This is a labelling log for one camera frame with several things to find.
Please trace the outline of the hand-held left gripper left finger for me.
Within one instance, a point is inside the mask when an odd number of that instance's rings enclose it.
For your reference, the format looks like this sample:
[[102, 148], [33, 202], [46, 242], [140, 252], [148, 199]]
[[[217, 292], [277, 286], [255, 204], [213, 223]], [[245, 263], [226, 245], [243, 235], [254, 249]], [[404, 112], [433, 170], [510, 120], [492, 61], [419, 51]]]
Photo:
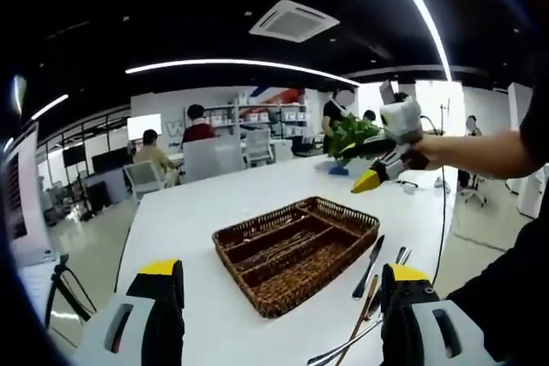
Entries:
[[83, 330], [73, 365], [180, 365], [184, 271], [178, 259], [141, 268]]

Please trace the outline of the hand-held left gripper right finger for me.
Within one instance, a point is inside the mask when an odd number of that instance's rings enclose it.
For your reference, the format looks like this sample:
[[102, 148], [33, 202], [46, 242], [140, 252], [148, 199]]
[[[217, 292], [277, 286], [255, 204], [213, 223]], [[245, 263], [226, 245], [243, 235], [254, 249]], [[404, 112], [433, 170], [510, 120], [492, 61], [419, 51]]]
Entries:
[[384, 365], [498, 365], [479, 326], [454, 302], [442, 300], [427, 275], [408, 266], [383, 266]]

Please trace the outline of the person's right hand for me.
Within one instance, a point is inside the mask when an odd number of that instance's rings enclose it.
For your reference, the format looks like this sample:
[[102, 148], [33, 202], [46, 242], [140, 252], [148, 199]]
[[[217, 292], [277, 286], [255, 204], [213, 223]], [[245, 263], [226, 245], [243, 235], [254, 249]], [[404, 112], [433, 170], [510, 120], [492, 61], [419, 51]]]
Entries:
[[422, 138], [413, 144], [413, 150], [425, 158], [423, 170], [436, 170], [443, 166], [443, 156], [447, 138], [441, 135], [424, 134]]

